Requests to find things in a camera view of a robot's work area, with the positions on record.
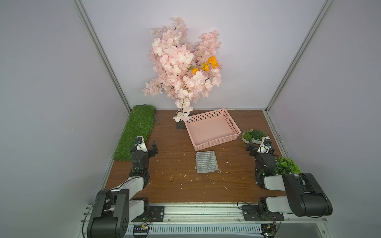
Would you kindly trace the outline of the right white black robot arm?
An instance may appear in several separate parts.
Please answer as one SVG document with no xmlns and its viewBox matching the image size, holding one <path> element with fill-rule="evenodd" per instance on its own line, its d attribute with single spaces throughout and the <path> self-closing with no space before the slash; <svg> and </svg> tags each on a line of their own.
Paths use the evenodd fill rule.
<svg viewBox="0 0 381 238">
<path fill-rule="evenodd" d="M 241 210 L 254 221 L 282 221 L 283 214 L 320 218 L 333 213 L 333 207 L 311 173 L 302 173 L 289 158 L 274 156 L 271 141 L 261 145 L 249 143 L 246 150 L 256 163 L 256 184 L 264 190 L 285 192 L 285 196 L 261 197 L 257 205 L 245 205 Z"/>
</svg>

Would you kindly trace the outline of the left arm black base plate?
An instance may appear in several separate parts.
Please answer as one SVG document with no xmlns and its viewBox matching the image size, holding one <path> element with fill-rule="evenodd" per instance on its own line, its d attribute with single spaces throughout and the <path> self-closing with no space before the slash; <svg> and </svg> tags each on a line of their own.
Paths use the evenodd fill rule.
<svg viewBox="0 0 381 238">
<path fill-rule="evenodd" d="M 142 215 L 134 218 L 132 222 L 163 222 L 164 213 L 164 206 L 150 206 L 148 210 L 145 210 Z"/>
</svg>

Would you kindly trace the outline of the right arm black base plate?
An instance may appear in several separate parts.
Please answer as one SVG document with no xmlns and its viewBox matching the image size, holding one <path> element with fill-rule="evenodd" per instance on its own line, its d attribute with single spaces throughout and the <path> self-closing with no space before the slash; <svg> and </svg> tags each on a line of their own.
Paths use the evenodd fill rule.
<svg viewBox="0 0 381 238">
<path fill-rule="evenodd" d="M 258 205 L 243 205 L 241 206 L 242 214 L 246 222 L 280 222 L 284 221 L 284 216 L 281 213 L 270 212 Z"/>
</svg>

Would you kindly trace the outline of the pink plastic basket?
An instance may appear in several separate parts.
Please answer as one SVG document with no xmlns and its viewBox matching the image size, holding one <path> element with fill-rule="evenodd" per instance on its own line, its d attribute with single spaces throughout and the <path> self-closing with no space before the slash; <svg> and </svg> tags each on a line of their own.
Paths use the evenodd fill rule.
<svg viewBox="0 0 381 238">
<path fill-rule="evenodd" d="M 226 109 L 190 116 L 185 126 L 195 151 L 236 140 L 241 134 Z"/>
</svg>

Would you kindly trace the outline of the grey striped dishcloth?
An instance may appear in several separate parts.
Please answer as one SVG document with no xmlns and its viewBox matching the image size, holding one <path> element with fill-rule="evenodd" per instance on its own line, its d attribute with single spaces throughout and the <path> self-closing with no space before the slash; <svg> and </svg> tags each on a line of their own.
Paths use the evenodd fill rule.
<svg viewBox="0 0 381 238">
<path fill-rule="evenodd" d="M 196 171 L 198 174 L 221 172 L 214 151 L 197 152 L 195 154 Z"/>
</svg>

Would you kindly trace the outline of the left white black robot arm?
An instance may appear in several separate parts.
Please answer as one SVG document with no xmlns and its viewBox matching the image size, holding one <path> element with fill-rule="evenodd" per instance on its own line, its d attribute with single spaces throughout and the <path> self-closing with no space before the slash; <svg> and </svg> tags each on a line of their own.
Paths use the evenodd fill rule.
<svg viewBox="0 0 381 238">
<path fill-rule="evenodd" d="M 132 168 L 128 179 L 112 188 L 103 189 L 96 195 L 94 203 L 86 213 L 81 233 L 84 238 L 122 238 L 129 222 L 149 211 L 147 198 L 134 198 L 149 181 L 149 159 L 158 154 L 155 142 L 149 149 L 143 136 L 135 138 L 131 149 Z"/>
</svg>

